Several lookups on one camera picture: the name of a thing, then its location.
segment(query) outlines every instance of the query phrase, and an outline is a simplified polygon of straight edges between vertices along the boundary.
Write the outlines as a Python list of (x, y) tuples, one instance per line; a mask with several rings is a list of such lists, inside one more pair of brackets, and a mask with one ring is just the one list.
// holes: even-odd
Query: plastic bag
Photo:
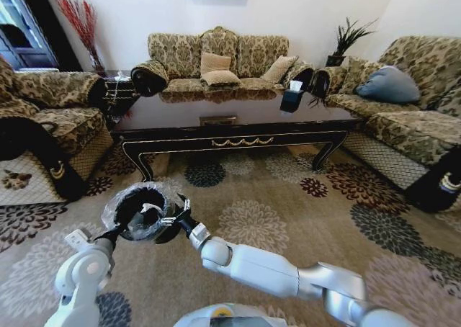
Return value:
[[(141, 213), (145, 203), (156, 205), (160, 210), (157, 213), (152, 209), (150, 215)], [(184, 203), (168, 184), (136, 183), (118, 192), (106, 204), (101, 219), (108, 230), (113, 230), (120, 224), (118, 220), (124, 216), (123, 213), (135, 213), (133, 218), (129, 218), (131, 221), (128, 223), (128, 229), (121, 233), (121, 236), (131, 241), (155, 239), (166, 230), (166, 226), (160, 224), (159, 218), (173, 216), (176, 205), (183, 207)]]

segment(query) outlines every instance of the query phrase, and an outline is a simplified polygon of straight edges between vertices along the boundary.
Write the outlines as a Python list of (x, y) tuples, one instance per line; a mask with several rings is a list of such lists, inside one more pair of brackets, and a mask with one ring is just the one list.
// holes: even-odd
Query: side table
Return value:
[[(122, 71), (130, 76), (131, 71)], [(117, 81), (118, 70), (106, 70), (101, 77), (106, 81), (107, 93), (102, 97), (101, 111), (106, 118), (107, 127), (111, 130), (126, 115), (127, 111), (139, 99), (131, 79)]]

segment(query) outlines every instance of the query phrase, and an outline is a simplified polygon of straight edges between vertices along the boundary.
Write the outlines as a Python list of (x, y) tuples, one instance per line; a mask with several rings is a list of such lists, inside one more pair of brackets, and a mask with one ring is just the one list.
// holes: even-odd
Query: floral rug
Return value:
[[(364, 276), (371, 301), (418, 326), (461, 321), (461, 217), (428, 215), (379, 174), (342, 151), (323, 170), (317, 149), (174, 154), (166, 176), (192, 200), (215, 236), (287, 257), (298, 267), (324, 261)], [(161, 156), (151, 156), (156, 169)], [(73, 250), (76, 228), (103, 232), (111, 196), (140, 179), (116, 148), (68, 204), (0, 207), (0, 326), (42, 326), (55, 311), (53, 280)], [(172, 326), (182, 315), (223, 302), (255, 305), (291, 326), (337, 326), (320, 302), (281, 300), (201, 267), (184, 234), (157, 246), (120, 239), (112, 279), (97, 298), (100, 326)]]

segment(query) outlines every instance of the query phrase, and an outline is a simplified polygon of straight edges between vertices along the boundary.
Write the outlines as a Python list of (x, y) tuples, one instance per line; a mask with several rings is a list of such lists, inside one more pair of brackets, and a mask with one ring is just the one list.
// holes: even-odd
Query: coffee table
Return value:
[(313, 160), (313, 169), (319, 170), (362, 120), (345, 109), (311, 104), (313, 100), (309, 93), (284, 97), (275, 92), (224, 102), (165, 102), (159, 95), (141, 97), (112, 135), (121, 139), (125, 155), (144, 182), (154, 180), (145, 158), (149, 153), (322, 143)]

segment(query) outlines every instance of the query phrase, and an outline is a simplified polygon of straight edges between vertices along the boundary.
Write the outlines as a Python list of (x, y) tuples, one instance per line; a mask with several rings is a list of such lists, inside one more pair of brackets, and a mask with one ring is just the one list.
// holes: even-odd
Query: blue pillow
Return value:
[(417, 102), (420, 97), (418, 86), (410, 75), (395, 66), (384, 66), (372, 73), (365, 84), (360, 84), (355, 92), (365, 99), (393, 104)]

